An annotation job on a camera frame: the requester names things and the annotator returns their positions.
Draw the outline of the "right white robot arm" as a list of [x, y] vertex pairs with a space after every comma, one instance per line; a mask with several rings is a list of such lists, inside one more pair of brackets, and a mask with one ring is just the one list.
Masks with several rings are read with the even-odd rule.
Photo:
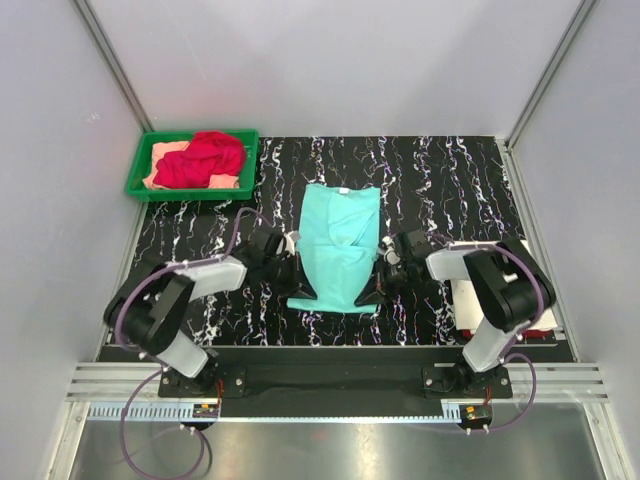
[[501, 378], [518, 338], [557, 300], [547, 275], [517, 238], [455, 245], [444, 235], [414, 230], [381, 241], [354, 304], [383, 304], [405, 285], [427, 281], [470, 282], [483, 314], [456, 363], [424, 374], [427, 398], [485, 396]]

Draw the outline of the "teal t-shirt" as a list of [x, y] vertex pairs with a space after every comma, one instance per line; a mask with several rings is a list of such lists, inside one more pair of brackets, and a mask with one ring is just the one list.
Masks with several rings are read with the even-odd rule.
[[340, 314], [373, 314], [373, 304], [356, 298], [372, 274], [380, 241], [377, 187], [306, 186], [296, 249], [317, 298], [290, 298], [290, 309]]

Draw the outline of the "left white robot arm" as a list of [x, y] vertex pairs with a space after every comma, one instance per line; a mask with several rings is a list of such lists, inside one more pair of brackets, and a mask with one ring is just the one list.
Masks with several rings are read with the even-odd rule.
[[143, 262], [108, 303], [103, 322], [118, 343], [156, 359], [181, 390], [204, 396], [221, 386], [217, 355], [182, 331], [186, 310], [194, 300], [239, 290], [247, 282], [266, 282], [284, 298], [317, 298], [299, 253], [243, 242], [230, 254], [211, 259]]

